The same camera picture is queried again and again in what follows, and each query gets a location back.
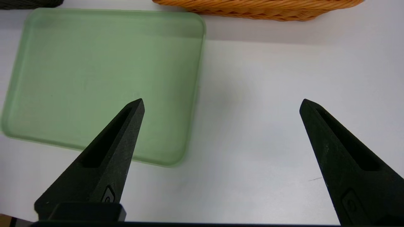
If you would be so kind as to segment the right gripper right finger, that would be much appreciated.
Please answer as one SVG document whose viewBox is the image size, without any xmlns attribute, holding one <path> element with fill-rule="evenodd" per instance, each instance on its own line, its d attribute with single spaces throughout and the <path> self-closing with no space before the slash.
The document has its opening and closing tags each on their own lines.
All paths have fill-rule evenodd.
<svg viewBox="0 0 404 227">
<path fill-rule="evenodd" d="M 340 225 L 403 226 L 403 178 L 321 105 L 299 113 Z"/>
</svg>

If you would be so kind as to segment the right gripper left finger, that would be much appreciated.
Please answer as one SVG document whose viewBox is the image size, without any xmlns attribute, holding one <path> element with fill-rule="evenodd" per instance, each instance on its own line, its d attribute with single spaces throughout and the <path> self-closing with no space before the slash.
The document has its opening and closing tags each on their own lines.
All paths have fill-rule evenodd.
<svg viewBox="0 0 404 227">
<path fill-rule="evenodd" d="M 39 221 L 117 222 L 140 132 L 142 99 L 128 103 L 35 201 Z"/>
</svg>

